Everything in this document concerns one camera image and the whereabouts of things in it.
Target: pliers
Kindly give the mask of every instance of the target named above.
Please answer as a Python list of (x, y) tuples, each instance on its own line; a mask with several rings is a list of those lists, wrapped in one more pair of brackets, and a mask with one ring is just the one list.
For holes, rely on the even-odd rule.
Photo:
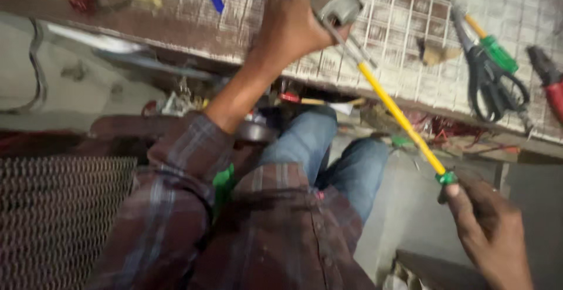
[[(484, 47), (469, 38), (462, 25), (464, 14), (456, 6), (452, 7), (452, 19), (469, 66), (469, 104), (477, 118), (495, 123), (506, 111), (514, 111), (523, 122), (526, 136), (530, 137), (534, 126), (527, 111), (530, 103), (528, 89), (517, 77), (498, 66)], [(504, 82), (512, 82), (517, 89), (507, 88)]]
[(559, 122), (563, 123), (563, 73), (559, 71), (553, 61), (537, 46), (526, 48), (534, 70), (542, 80), (545, 95), (552, 111)]

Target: screwdriver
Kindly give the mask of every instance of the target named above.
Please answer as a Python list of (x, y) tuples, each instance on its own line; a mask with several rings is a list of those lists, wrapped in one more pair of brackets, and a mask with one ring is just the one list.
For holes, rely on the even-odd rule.
[(479, 42), (487, 51), (491, 59), (504, 70), (514, 74), (518, 70), (516, 60), (512, 58), (503, 46), (499, 45), (493, 35), (488, 35), (469, 14), (465, 14), (465, 21), (479, 36)]
[(391, 99), (389, 94), (384, 90), (381, 86), (377, 78), (373, 75), (370, 71), (368, 63), (370, 63), (373, 67), (377, 67), (375, 62), (372, 61), (369, 54), (365, 51), (362, 45), (358, 43), (358, 41), (350, 34), (348, 38), (354, 43), (357, 50), (360, 51), (360, 55), (354, 53), (347, 45), (344, 39), (340, 36), (337, 30), (332, 26), (332, 24), (327, 20), (322, 20), (323, 26), (330, 32), (330, 34), (336, 39), (336, 41), (341, 44), (342, 48), (350, 57), (354, 59), (357, 63), (357, 68), (360, 72), (364, 75), (364, 77), (368, 80), (371, 84), (373, 90), (377, 93), (381, 101), (385, 104), (385, 106), (389, 109), (389, 112), (393, 115), (393, 117), (397, 120), (399, 125), (405, 130), (406, 134), (412, 139), (412, 141), (417, 145), (420, 149), (422, 154), (426, 157), (429, 164), (432, 165), (434, 170), (436, 171), (436, 180), (441, 185), (449, 185), (457, 182), (457, 177), (455, 176), (453, 171), (447, 171), (444, 165), (438, 160), (438, 158), (434, 155), (432, 150), (428, 147), (424, 139), (414, 130), (411, 122), (405, 117), (401, 109), (398, 105)]

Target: yellow screwdriver shaft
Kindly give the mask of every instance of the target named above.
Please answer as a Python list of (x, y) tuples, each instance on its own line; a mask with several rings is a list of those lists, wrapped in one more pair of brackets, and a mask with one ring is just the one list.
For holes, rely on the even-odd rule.
[(397, 106), (395, 101), (391, 99), (389, 94), (385, 92), (384, 88), (381, 86), (379, 81), (377, 81), (376, 77), (370, 71), (368, 65), (365, 61), (362, 61), (357, 64), (358, 69), (364, 75), (364, 77), (368, 80), (368, 82), (372, 85), (373, 90), (377, 93), (381, 101), (387, 106), (389, 112), (393, 114), (393, 117), (398, 121), (399, 125), (405, 130), (407, 135), (417, 144), (418, 148), (422, 152), (422, 154), (428, 159), (428, 162), (432, 165), (434, 170), (440, 176), (443, 176), (446, 173), (446, 168), (444, 165), (438, 160), (438, 158), (434, 155), (434, 153), (428, 148), (426, 142), (422, 139), (422, 137), (414, 130), (411, 122), (405, 117), (401, 109)]

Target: hand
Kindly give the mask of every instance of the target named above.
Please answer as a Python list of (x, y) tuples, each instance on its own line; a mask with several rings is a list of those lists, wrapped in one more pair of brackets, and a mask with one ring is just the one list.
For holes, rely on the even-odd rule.
[[(339, 33), (346, 38), (350, 25)], [(262, 29), (250, 59), (281, 71), (301, 56), (334, 45), (313, 15), (310, 0), (267, 0)]]
[(471, 261), (494, 289), (533, 289), (520, 210), (486, 182), (456, 175), (444, 193)]

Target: shirt button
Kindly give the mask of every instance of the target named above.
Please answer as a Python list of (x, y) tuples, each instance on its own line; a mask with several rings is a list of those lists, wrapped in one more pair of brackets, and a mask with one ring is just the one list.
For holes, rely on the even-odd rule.
[(332, 259), (330, 259), (330, 258), (328, 258), (328, 257), (325, 257), (324, 260), (323, 260), (323, 262), (324, 262), (324, 265), (327, 266), (327, 267), (331, 267), (331, 266), (332, 266)]

